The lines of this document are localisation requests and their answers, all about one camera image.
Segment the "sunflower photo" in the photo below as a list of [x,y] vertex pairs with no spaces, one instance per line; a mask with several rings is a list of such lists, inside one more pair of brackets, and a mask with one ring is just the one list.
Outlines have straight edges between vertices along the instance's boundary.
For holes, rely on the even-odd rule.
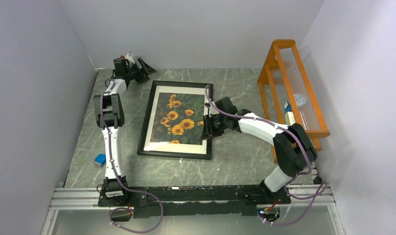
[[205,97],[159,93],[151,126],[151,142],[202,145]]

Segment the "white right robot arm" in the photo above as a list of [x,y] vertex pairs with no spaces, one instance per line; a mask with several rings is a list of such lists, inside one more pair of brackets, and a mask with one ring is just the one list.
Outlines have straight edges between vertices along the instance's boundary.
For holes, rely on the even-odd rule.
[[304,128],[294,123],[279,124],[255,113],[237,108],[229,97],[207,101],[202,140],[221,136],[226,129],[255,136],[273,146],[277,167],[259,185],[260,198],[272,203],[288,183],[299,175],[310,174],[317,153]]

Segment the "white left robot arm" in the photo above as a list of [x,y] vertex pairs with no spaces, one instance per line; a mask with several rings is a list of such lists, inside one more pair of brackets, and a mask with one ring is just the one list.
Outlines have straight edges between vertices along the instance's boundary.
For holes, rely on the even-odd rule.
[[142,58],[133,58],[130,51],[113,60],[112,75],[105,82],[106,89],[95,95],[93,102],[97,126],[101,129],[105,145],[105,179],[102,185],[103,197],[111,198],[119,206],[130,200],[130,191],[124,186],[125,175],[121,170],[121,129],[125,116],[121,95],[127,90],[131,81],[143,84],[149,76],[157,72]]

